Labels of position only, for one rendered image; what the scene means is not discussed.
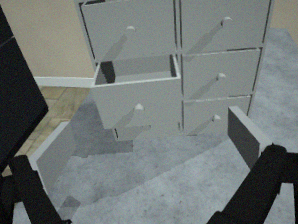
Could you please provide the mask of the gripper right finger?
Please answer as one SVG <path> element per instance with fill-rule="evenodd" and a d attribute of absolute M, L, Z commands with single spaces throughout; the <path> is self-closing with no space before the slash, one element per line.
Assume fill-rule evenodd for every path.
<path fill-rule="evenodd" d="M 298 224 L 298 153 L 274 145 L 238 106 L 228 107 L 228 136 L 250 172 L 223 211 L 206 224 L 263 224 L 282 183 L 293 184 Z"/>

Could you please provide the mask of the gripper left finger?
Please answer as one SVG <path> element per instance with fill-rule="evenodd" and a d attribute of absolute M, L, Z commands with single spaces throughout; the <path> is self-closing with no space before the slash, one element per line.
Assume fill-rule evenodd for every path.
<path fill-rule="evenodd" d="M 61 122 L 29 158 L 10 159 L 12 175 L 0 172 L 0 224 L 13 223 L 18 202 L 23 202 L 31 224 L 66 224 L 47 195 L 76 148 L 70 121 Z"/>

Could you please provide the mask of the black nine-volt battery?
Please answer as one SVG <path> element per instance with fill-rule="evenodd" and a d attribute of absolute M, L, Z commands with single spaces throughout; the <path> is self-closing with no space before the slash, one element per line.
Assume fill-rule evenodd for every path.
<path fill-rule="evenodd" d="M 73 224 L 73 222 L 70 219 L 64 220 L 64 221 L 65 221 L 66 224 Z"/>

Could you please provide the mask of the small grey chest of drawers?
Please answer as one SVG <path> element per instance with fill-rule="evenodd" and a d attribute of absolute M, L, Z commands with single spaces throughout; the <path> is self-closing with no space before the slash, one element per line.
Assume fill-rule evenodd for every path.
<path fill-rule="evenodd" d="M 116 61 L 116 60 L 125 60 L 125 59 L 134 59 L 134 58 L 143 58 L 143 57 L 153 57 L 153 56 L 163 56 L 163 55 L 176 55 L 176 60 L 178 64 L 178 69 L 180 73 L 180 78 L 181 78 L 181 54 L 183 53 L 194 53 L 194 52 L 205 52 L 205 51 L 217 51 L 217 50 L 229 50 L 229 49 L 242 49 L 242 48 L 256 48 L 259 47 L 260 51 L 260 56 L 259 56 L 259 61 L 258 61 L 258 66 L 256 70 L 256 75 L 255 75 L 255 80 L 253 84 L 253 89 L 252 92 L 247 92 L 247 93 L 235 93 L 235 94 L 224 94 L 224 95 L 213 95 L 213 96 L 202 96 L 202 97 L 191 97 L 191 98 L 183 98 L 182 95 L 182 82 L 181 82 L 181 95 L 182 95 L 182 101 L 184 100 L 195 100 L 195 99 L 206 99 L 206 98 L 216 98 L 216 97 L 228 97 L 228 96 L 239 96 L 239 95 L 250 95 L 250 102 L 249 102 L 249 107 L 247 111 L 247 116 L 250 118 L 255 94 L 256 94 L 256 89 L 259 81 L 259 76 L 261 72 L 261 67 L 263 63 L 263 58 L 265 54 L 265 49 L 266 49 L 266 44 L 267 44 L 267 39 L 268 39 L 268 34 L 269 34 L 269 29 L 270 29 L 270 24 L 271 24 L 271 19 L 272 19 L 272 14 L 273 14 L 273 8 L 274 8 L 274 3 L 275 0 L 270 0 L 269 2 L 269 8 L 268 8 L 268 13 L 267 13 L 267 19 L 266 19 L 266 24 L 265 24 L 265 30 L 264 30 L 264 35 L 263 35 L 263 40 L 262 44 L 256 44 L 256 45 L 242 45 L 242 46 L 229 46 L 229 47 L 217 47 L 217 48 L 205 48 L 205 49 L 193 49 L 193 50 L 183 50 L 181 48 L 181 43 L 180 43 L 180 12 L 179 12 L 179 0 L 173 0 L 173 8 L 174 8 L 174 29 L 175 29 L 175 51 L 172 52 L 162 52 L 162 53 L 152 53 L 152 54 L 143 54 L 143 55 L 133 55 L 133 56 L 124 56 L 124 57 L 115 57 L 115 58 L 107 58 L 107 59 L 95 59 L 94 52 L 92 49 L 92 45 L 90 42 L 89 34 L 87 31 L 86 23 L 84 20 L 83 12 L 81 9 L 81 6 L 84 2 L 88 1 L 95 1 L 95 0 L 74 0 L 76 11 L 78 14 L 78 18 L 80 21 L 80 25 L 82 28 L 82 32 L 85 38 L 85 42 L 87 45 L 87 49 L 89 52 L 89 56 L 92 62 L 92 66 L 94 69 L 94 72 L 96 71 L 97 65 L 99 62 L 107 62 L 107 61 Z M 83 3 L 81 3 L 83 2 Z M 116 128 L 112 129 L 115 140 L 116 141 L 126 141 L 126 140 L 138 140 L 138 139 L 150 139 L 150 138 L 161 138 L 161 137 L 173 137 L 173 136 L 184 136 L 184 135 L 195 135 L 195 134 L 206 134 L 206 133 L 216 133 L 216 132 L 227 132 L 228 130 L 219 130 L 219 131 L 209 131 L 209 132 L 198 132 L 198 133 L 187 133 L 184 134 L 182 132 L 182 122 L 179 123 L 179 134 L 176 135 L 165 135 L 165 136 L 153 136 L 153 137 L 142 137 L 142 138 L 130 138 L 130 139 L 119 139 L 117 135 Z"/>

